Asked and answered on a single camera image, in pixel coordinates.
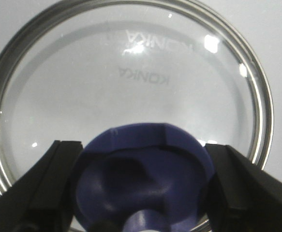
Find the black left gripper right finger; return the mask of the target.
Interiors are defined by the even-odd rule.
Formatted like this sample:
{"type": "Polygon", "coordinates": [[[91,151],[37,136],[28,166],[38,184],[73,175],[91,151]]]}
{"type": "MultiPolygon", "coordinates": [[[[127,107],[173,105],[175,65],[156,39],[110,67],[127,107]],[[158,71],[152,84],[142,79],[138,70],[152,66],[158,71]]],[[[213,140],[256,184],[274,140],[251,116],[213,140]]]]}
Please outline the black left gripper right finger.
{"type": "Polygon", "coordinates": [[[206,145],[215,174],[207,215],[214,232],[282,232],[282,182],[229,145],[206,145]]]}

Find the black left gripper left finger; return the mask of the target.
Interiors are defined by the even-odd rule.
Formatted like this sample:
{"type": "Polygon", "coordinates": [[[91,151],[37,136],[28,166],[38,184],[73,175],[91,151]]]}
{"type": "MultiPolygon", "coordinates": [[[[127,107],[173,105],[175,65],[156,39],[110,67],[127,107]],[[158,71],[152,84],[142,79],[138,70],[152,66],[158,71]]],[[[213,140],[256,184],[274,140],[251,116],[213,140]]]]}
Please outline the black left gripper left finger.
{"type": "Polygon", "coordinates": [[[70,173],[83,149],[54,141],[40,160],[0,196],[0,232],[67,232],[73,218],[70,173]]]}

